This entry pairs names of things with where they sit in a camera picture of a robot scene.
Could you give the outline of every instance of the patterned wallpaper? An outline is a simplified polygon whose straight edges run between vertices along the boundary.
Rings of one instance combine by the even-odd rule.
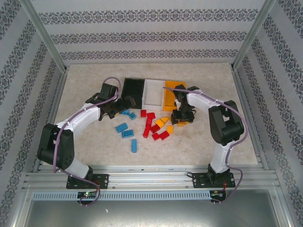
[[[264,0],[34,0],[67,65],[232,62]]]
[[[31,172],[61,72],[17,0],[1,0],[0,226]]]
[[[269,166],[303,226],[303,7],[277,1],[238,69]]]

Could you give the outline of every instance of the red lego brick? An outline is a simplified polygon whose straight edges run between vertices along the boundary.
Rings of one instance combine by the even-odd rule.
[[[169,133],[167,131],[165,131],[159,135],[161,140],[165,140],[168,136],[169,136]]]
[[[156,118],[155,113],[147,113],[146,116],[147,116],[148,119],[155,119]]]
[[[151,126],[150,125],[147,125],[144,129],[144,133],[143,133],[143,137],[144,138],[147,138],[148,137],[148,134],[150,133],[150,129],[151,129]]]
[[[146,110],[141,110],[141,117],[146,117]]]
[[[152,135],[152,138],[153,138],[154,141],[156,141],[156,140],[158,140],[160,138],[160,136],[158,135],[158,133],[154,133]]]
[[[151,132],[154,134],[157,131],[159,131],[161,128],[159,127],[159,125],[155,124],[154,126],[151,127]]]
[[[149,125],[149,126],[152,125],[152,119],[149,119],[149,118],[146,119],[146,125],[145,126],[147,126],[147,125]]]

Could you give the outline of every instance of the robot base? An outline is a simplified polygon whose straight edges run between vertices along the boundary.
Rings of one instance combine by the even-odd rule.
[[[98,184],[100,189],[107,189],[108,177],[109,177],[108,174],[93,174],[93,169],[89,167],[89,171],[85,179]],[[71,176],[68,176],[66,188],[67,189],[96,189],[96,187],[93,184],[78,180]]]
[[[194,188],[234,188],[236,186],[233,174],[230,169],[223,173],[216,174],[210,165],[207,173],[187,173],[187,176],[193,179]]]

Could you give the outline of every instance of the blue lego brick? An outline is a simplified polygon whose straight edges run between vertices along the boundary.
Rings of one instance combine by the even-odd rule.
[[[124,110],[124,111],[123,111],[123,112],[121,112],[120,114],[122,114],[122,115],[129,115],[129,109]]]
[[[120,133],[126,129],[128,129],[128,126],[126,123],[120,124],[116,127],[117,133]]]
[[[132,152],[137,153],[137,140],[136,139],[132,140]]]
[[[126,130],[122,132],[122,138],[132,137],[134,136],[133,130]]]
[[[133,120],[137,117],[134,113],[130,113],[128,116],[131,120]]]

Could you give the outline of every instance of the marble tabletop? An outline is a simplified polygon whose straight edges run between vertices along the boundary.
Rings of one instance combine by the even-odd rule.
[[[209,64],[87,64],[71,65],[55,122],[65,120],[78,111],[85,100],[99,92],[107,77],[182,80],[187,87],[197,86],[213,98],[234,100],[242,113],[230,66],[227,63]],[[108,83],[118,85],[115,80]],[[118,115],[107,116],[85,128],[75,140],[76,157],[87,165],[137,166],[137,165],[207,165],[214,153],[214,140],[210,134],[208,114],[197,110],[192,124],[174,126],[174,133],[164,141],[147,139],[142,134],[146,119],[140,118],[140,110],[131,120]],[[169,116],[170,112],[153,111],[156,118]],[[127,123],[135,136],[123,139],[115,127]],[[137,153],[131,152],[131,140],[137,139]],[[257,164],[255,152],[248,137],[236,146],[229,159],[230,164]]]

